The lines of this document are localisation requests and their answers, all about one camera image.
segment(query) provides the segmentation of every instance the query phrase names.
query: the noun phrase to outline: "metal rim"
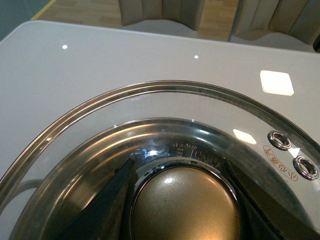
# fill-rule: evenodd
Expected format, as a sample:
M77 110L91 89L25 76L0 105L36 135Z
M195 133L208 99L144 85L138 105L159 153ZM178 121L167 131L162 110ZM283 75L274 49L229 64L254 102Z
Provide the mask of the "metal rim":
M88 100L63 115L36 137L14 161L0 181L0 214L29 168L60 134L76 122L101 108L127 98L151 93L188 93L215 98L236 105L265 122L269 122L272 119L273 121L269 123L270 125L274 125L275 128L282 126L286 132L295 135L297 142L302 144L307 142L308 144L304 146L307 154L316 155L320 153L320 145L295 124L245 95L211 84L193 81L160 80L143 82L118 88Z

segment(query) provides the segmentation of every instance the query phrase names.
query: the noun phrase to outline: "beige chair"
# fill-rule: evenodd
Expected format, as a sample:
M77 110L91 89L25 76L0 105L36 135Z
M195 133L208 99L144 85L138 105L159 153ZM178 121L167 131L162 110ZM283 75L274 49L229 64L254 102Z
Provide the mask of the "beige chair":
M320 0L239 0L229 42L313 52Z
M198 37L205 0L118 0L123 29Z

